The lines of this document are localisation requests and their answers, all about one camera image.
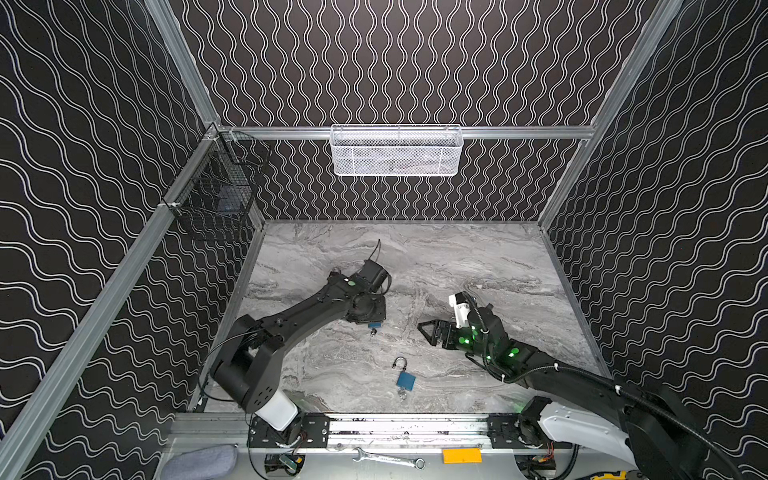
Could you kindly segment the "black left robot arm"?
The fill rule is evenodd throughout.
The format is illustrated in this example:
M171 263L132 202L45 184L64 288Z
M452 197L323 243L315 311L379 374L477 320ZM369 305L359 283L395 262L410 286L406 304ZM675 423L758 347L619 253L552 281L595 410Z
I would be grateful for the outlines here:
M390 286L389 272L368 259L350 275L331 272L317 292L281 312L259 319L239 317L216 349L213 380L245 413L277 432L292 428L300 409L280 389L285 356L329 323L384 321Z

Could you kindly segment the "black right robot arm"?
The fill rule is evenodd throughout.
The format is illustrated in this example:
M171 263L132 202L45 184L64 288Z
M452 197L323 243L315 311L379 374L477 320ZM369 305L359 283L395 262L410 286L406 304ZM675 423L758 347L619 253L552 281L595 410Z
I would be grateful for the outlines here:
M537 391L516 417L521 443L587 447L623 459L648 479L701 479L712 455L742 478L670 389L648 392L558 360L512 338L491 305L480 307L465 292L455 296L454 314L417 328L431 345L463 352L494 380Z

